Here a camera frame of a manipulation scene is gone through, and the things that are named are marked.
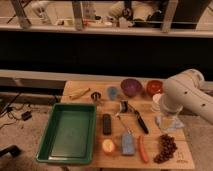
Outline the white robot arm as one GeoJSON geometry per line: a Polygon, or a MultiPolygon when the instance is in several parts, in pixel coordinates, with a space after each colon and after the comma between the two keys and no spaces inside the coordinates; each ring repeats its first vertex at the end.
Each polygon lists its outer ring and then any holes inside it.
{"type": "Polygon", "coordinates": [[[161,112],[172,116],[186,108],[213,124],[213,97],[200,90],[204,82],[203,74],[196,69],[167,78],[159,101],[161,112]]]}

